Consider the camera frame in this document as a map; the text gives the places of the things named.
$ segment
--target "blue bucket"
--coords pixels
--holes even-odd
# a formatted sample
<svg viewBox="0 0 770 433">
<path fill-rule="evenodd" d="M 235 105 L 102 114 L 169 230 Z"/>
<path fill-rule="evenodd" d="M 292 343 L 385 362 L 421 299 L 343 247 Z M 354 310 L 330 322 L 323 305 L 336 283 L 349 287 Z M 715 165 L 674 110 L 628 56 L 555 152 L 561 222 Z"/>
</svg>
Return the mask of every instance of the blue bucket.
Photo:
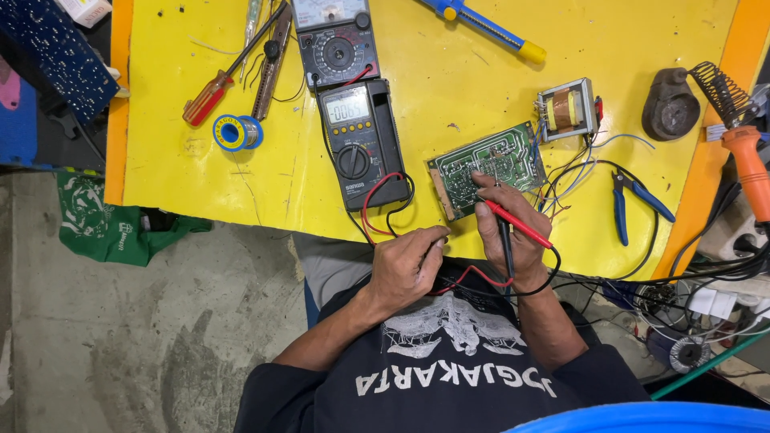
<svg viewBox="0 0 770 433">
<path fill-rule="evenodd" d="M 770 411 L 705 403 L 624 403 L 564 412 L 505 433 L 767 433 Z"/>
</svg>

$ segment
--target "hand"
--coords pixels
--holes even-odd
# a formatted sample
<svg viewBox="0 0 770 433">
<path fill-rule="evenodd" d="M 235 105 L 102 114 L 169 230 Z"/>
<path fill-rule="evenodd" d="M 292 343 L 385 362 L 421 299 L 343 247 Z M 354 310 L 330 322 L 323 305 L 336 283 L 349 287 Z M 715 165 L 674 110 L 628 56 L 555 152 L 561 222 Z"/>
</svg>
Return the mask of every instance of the hand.
<svg viewBox="0 0 770 433">
<path fill-rule="evenodd" d="M 551 222 L 547 216 L 537 212 L 521 192 L 505 183 L 495 186 L 495 179 L 481 172 L 473 173 L 474 182 L 482 186 L 478 190 L 479 197 L 500 204 L 529 227 L 548 238 L 551 235 Z M 507 275 L 505 256 L 500 232 L 497 228 L 497 216 L 486 203 L 476 203 L 476 219 L 479 234 L 484 242 L 484 253 L 487 259 L 500 271 Z M 511 234 L 511 246 L 514 252 L 514 288 L 517 292 L 527 292 L 537 289 L 548 277 L 543 264 L 544 248 L 530 237 L 515 230 Z"/>
<path fill-rule="evenodd" d="M 372 280 L 359 294 L 366 298 L 367 311 L 384 321 L 410 306 L 433 288 L 444 261 L 449 227 L 417 229 L 374 248 Z"/>
</svg>

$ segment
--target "yellow workbench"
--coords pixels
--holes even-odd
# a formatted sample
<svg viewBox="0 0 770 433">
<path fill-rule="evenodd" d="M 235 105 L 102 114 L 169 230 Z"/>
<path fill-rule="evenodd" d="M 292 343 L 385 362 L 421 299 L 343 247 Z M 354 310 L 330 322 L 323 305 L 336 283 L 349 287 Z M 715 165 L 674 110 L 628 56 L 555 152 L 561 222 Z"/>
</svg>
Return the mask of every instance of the yellow workbench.
<svg viewBox="0 0 770 433">
<path fill-rule="evenodd" d="M 743 3 L 758 6 L 757 2 Z M 222 151 L 213 140 L 212 125 L 221 114 L 250 113 L 258 82 L 251 88 L 247 84 L 245 92 L 236 83 L 199 128 L 182 120 L 185 102 L 194 99 L 216 70 L 225 69 L 236 57 L 196 45 L 188 35 L 224 51 L 242 48 L 246 4 L 245 0 L 196 0 L 187 2 L 180 12 L 179 3 L 170 0 L 133 5 L 130 0 L 115 0 L 116 16 L 122 10 L 130 16 L 133 8 L 132 97 L 129 105 L 117 106 L 112 113 L 127 113 L 127 126 L 113 122 L 113 116 L 110 119 L 106 199 L 230 223 L 364 241 L 344 212 L 324 149 L 316 100 L 307 88 L 293 101 L 272 102 L 263 122 L 265 141 L 253 151 Z M 401 152 L 417 185 L 413 204 L 392 218 L 401 233 L 445 223 L 425 161 L 502 129 L 535 121 L 532 101 L 540 90 L 588 77 L 594 94 L 604 100 L 598 143 L 619 133 L 647 138 L 641 129 L 641 111 L 655 73 L 678 66 L 689 69 L 704 60 L 719 63 L 738 1 L 467 0 L 467 4 L 544 47 L 546 62 L 527 63 L 462 22 L 445 22 L 417 0 L 370 0 Z M 128 29 L 123 26 L 117 31 L 126 33 Z M 766 27 L 762 34 L 767 36 Z M 113 34 L 113 51 L 115 46 Z M 254 59 L 257 52 L 249 58 Z M 756 67 L 759 59 L 755 55 L 753 60 Z M 291 97 L 302 80 L 300 54 L 292 39 L 276 97 Z M 705 111 L 705 98 L 694 83 L 691 87 Z M 458 128 L 447 127 L 451 123 Z M 699 133 L 696 128 L 679 140 L 653 142 L 657 149 L 620 138 L 593 155 L 629 169 L 677 213 Z M 580 145 L 578 137 L 543 145 L 547 172 L 570 160 Z M 633 269 L 648 248 L 652 212 L 631 193 L 626 193 L 630 245 L 623 247 L 618 241 L 610 173 L 611 167 L 597 165 L 561 201 L 571 208 L 554 220 L 551 240 L 564 259 L 563 270 L 618 277 Z M 718 179 L 718 172 L 707 175 Z M 565 178 L 560 191 L 572 179 Z M 383 227 L 385 212 L 395 206 L 371 210 L 370 219 Z M 448 255 L 484 256 L 474 216 L 450 226 L 453 235 Z M 661 219 L 654 252 L 635 278 L 653 274 L 670 232 L 671 224 Z"/>
</svg>

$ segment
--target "red wire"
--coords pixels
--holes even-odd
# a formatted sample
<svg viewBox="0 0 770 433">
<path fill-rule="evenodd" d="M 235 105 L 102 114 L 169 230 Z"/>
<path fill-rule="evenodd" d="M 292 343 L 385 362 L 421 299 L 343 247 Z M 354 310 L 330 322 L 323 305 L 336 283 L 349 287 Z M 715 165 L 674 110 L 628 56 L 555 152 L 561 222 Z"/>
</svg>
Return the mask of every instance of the red wire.
<svg viewBox="0 0 770 433">
<path fill-rule="evenodd" d="M 514 279 L 513 279 L 513 278 L 509 278 L 509 279 L 508 279 L 508 281 L 506 281 L 505 283 L 498 283 L 497 281 L 494 281 L 494 280 L 492 280 L 491 278 L 487 277 L 487 275 L 486 275 L 484 272 L 482 272 L 482 271 L 481 271 L 481 269 L 479 269 L 479 268 L 477 268 L 477 267 L 475 267 L 475 266 L 473 266 L 473 265 L 470 265 L 470 266 L 469 266 L 469 267 L 468 267 L 468 268 L 465 270 L 465 272 L 463 272 L 463 274 L 462 274 L 462 275 L 460 275 L 460 278 L 457 278 L 457 281 L 456 281 L 456 283 L 460 283 L 460 282 L 463 280 L 463 278 L 465 278 L 465 276 L 466 276 L 466 275 L 468 275 L 468 272 L 470 272 L 471 270 L 473 270 L 474 272 L 476 272 L 476 274 L 479 274 L 479 275 L 480 275 L 482 278 L 484 278 L 484 279 L 485 279 L 485 280 L 486 280 L 486 281 L 487 281 L 489 284 L 492 284 L 492 285 L 493 285 L 493 286 L 495 286 L 495 287 L 508 287 L 508 286 L 510 286 L 510 285 L 511 285 L 511 284 L 514 282 Z M 453 289 L 453 288 L 455 288 L 455 287 L 456 287 L 456 286 L 455 286 L 455 284 L 452 284 L 451 286 L 449 286 L 449 287 L 447 287 L 447 288 L 445 288 L 445 289 L 441 289 L 441 290 L 439 290 L 439 291 L 436 291 L 436 292 L 429 292 L 428 294 L 429 294 L 429 295 L 432 295 L 432 296 L 437 296 L 437 295 L 440 295 L 440 294 L 445 294 L 446 292 L 448 292 L 449 290 L 452 290 L 452 289 Z"/>
<path fill-rule="evenodd" d="M 369 207 L 369 200 L 372 198 L 372 195 L 374 195 L 374 193 L 379 188 L 381 188 L 381 186 L 384 185 L 385 182 L 388 181 L 388 179 L 390 179 L 393 176 L 398 176 L 399 180 L 403 179 L 403 175 L 401 173 L 391 173 L 391 174 L 386 175 L 385 177 L 380 179 L 380 182 L 377 182 L 377 185 L 375 185 L 374 188 L 372 188 L 369 191 L 369 193 L 367 193 L 367 198 L 364 199 L 364 201 L 363 201 L 363 209 L 361 210 L 361 221 L 363 222 L 363 224 L 362 224 L 362 226 L 363 226 L 363 234 L 364 234 L 364 236 L 367 237 L 367 240 L 372 245 L 377 245 L 377 244 L 372 240 L 372 237 L 369 235 L 369 231 L 367 230 L 367 227 L 371 228 L 372 230 L 374 230 L 374 231 L 376 231 L 378 233 L 395 236 L 395 234 L 393 234 L 391 232 L 387 232 L 385 230 L 380 230 L 380 229 L 377 229 L 376 227 L 372 226 L 372 224 L 369 222 L 369 218 L 367 217 L 367 208 Z"/>
<path fill-rule="evenodd" d="M 355 83 L 356 81 L 360 80 L 360 79 L 361 79 L 361 77 L 363 77 L 364 75 L 368 74 L 368 73 L 369 73 L 369 71 L 371 71 L 371 70 L 372 70 L 372 65 L 367 65 L 367 67 L 366 67 L 366 68 L 364 68 L 364 69 L 363 69 L 363 71 L 362 71 L 360 74 L 358 74 L 358 75 L 356 76 L 356 78 L 354 78 L 354 79 L 351 79 L 349 82 L 346 82 L 345 84 L 343 84 L 343 87 L 344 87 L 344 86 L 350 86 L 351 84 L 353 84 L 353 83 Z"/>
</svg>

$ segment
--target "circuit board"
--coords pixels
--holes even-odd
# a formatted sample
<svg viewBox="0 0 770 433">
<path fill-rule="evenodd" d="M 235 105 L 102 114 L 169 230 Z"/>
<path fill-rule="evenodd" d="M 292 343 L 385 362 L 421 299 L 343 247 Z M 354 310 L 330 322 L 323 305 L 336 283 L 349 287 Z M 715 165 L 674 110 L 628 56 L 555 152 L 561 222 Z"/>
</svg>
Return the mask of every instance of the circuit board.
<svg viewBox="0 0 770 433">
<path fill-rule="evenodd" d="M 525 122 L 428 161 L 447 219 L 471 215 L 481 200 L 476 195 L 479 186 L 470 178 L 473 171 L 495 176 L 520 191 L 542 186 L 545 168 L 533 144 L 532 123 Z"/>
</svg>

